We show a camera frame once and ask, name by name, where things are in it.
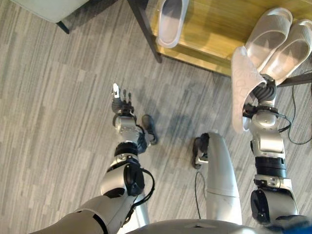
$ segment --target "floor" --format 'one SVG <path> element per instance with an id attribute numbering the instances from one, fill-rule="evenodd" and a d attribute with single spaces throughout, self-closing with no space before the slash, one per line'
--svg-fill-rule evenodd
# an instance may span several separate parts
<path id="1" fill-rule="evenodd" d="M 117 141 L 113 82 L 133 92 L 138 117 L 149 113 L 156 120 L 160 142 L 140 157 L 156 179 L 150 220 L 198 217 L 192 142 L 217 130 L 233 160 L 243 223 L 256 226 L 249 202 L 255 174 L 251 136 L 231 128 L 231 80 L 170 58 L 156 63 L 125 0 L 93 1 L 65 23 L 70 35 L 0 1 L 1 233 L 42 229 L 99 195 Z M 310 68 L 311 59 L 297 72 Z M 311 135 L 310 88 L 295 88 L 297 141 Z M 292 116 L 291 87 L 278 89 L 277 106 Z M 300 213 L 311 217 L 312 143 L 297 146 L 283 137 Z M 205 216 L 203 193 L 198 197 Z"/>

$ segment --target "wooden surface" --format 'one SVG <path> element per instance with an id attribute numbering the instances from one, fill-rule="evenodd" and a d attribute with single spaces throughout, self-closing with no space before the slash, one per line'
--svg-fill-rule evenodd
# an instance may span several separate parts
<path id="1" fill-rule="evenodd" d="M 158 35 L 161 2 L 162 0 L 159 0 L 155 6 L 154 17 L 151 20 L 155 36 Z M 205 60 L 211 60 L 211 56 L 231 60 L 234 49 L 245 44 L 261 15 L 277 6 L 289 9 L 295 20 L 312 20 L 312 3 L 309 0 L 190 0 L 178 44 L 180 47 L 173 49 L 174 52 L 169 49 L 159 51 L 167 56 L 226 74 L 227 65 L 220 69 L 216 59 L 215 65 L 219 68 L 216 70 L 212 65 L 205 63 Z M 185 55 L 182 46 L 193 51 Z"/>
<path id="2" fill-rule="evenodd" d="M 151 16 L 153 0 L 149 4 Z M 114 81 L 133 92 L 139 120 L 144 113 L 156 120 L 159 144 L 140 157 L 156 179 L 150 220 L 198 217 L 192 142 L 218 130 L 233 160 L 243 223 L 256 226 L 250 209 L 251 136 L 231 128 L 230 79 L 170 58 L 157 64 L 127 1 L 98 1 L 65 23 L 70 35 L 9 0 L 0 1 L 1 234 L 42 229 L 100 194 L 116 146 Z M 307 69 L 311 60 L 300 71 Z M 296 87 L 295 97 L 292 137 L 304 140 L 311 136 L 310 86 Z M 277 106 L 292 116 L 291 87 L 278 89 Z M 299 211 L 311 217 L 312 144 L 296 146 L 286 134 L 283 138 Z M 200 180 L 205 217 L 202 186 Z"/>

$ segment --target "slipper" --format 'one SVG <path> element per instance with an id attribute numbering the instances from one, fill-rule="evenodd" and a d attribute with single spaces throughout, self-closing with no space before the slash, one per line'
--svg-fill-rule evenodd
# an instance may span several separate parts
<path id="1" fill-rule="evenodd" d="M 258 71 L 263 69 L 274 51 L 285 42 L 292 21 L 291 12 L 282 7 L 270 9 L 260 17 L 245 45 Z"/>
<path id="2" fill-rule="evenodd" d="M 262 74 L 281 84 L 302 64 L 312 51 L 312 21 L 303 19 L 292 25 L 288 38 L 272 55 Z"/>
<path id="3" fill-rule="evenodd" d="M 250 119 L 243 117 L 243 108 L 252 90 L 266 80 L 259 74 L 244 46 L 234 50 L 232 70 L 232 126 L 237 133 L 248 131 Z"/>
<path id="4" fill-rule="evenodd" d="M 178 44 L 188 4 L 189 0 L 164 0 L 156 39 L 160 46 L 173 48 Z"/>

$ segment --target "robotic hand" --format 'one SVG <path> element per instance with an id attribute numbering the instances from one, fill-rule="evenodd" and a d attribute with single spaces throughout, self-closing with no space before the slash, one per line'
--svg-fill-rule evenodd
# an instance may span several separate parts
<path id="1" fill-rule="evenodd" d="M 154 178 L 150 172 L 141 168 L 138 160 L 138 154 L 146 150 L 147 143 L 143 128 L 137 125 L 131 94 L 129 93 L 127 102 L 126 91 L 124 90 L 124 100 L 121 100 L 117 84 L 113 85 L 113 92 L 113 125 L 120 134 L 121 141 L 115 149 L 114 161 L 101 183 L 102 195 L 87 201 L 73 213 L 35 234 L 116 234 L 130 220 L 134 209 L 152 196 Z M 155 128 L 150 116 L 143 117 L 143 126 L 149 134 L 154 135 L 155 144 Z M 143 173 L 152 178 L 153 186 L 143 199 L 136 202 L 145 187 Z"/>

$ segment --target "shoe rack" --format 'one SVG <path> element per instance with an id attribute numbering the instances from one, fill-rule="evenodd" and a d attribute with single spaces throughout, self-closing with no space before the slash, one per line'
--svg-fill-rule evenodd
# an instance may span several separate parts
<path id="1" fill-rule="evenodd" d="M 158 34 L 160 3 L 151 28 Z M 157 50 L 168 57 L 231 75 L 234 49 L 247 41 L 260 16 L 273 7 L 285 7 L 294 20 L 312 20 L 312 0 L 190 0 L 178 46 Z"/>

